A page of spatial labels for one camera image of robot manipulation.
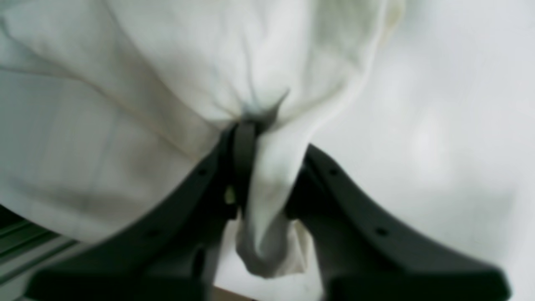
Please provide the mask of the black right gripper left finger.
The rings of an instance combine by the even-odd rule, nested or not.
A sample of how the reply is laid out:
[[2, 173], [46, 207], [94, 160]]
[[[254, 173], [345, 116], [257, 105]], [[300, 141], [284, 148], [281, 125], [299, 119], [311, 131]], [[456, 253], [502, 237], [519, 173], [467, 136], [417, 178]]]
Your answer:
[[257, 126], [240, 122], [156, 208], [36, 272], [33, 301], [208, 301], [225, 227], [247, 202]]

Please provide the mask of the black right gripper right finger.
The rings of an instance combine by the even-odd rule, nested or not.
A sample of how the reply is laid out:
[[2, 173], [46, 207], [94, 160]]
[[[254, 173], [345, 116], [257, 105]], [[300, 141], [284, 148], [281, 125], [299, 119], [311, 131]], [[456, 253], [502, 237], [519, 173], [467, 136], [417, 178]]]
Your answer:
[[442, 245], [374, 202], [310, 145], [286, 205], [313, 238], [323, 301], [506, 301], [495, 265]]

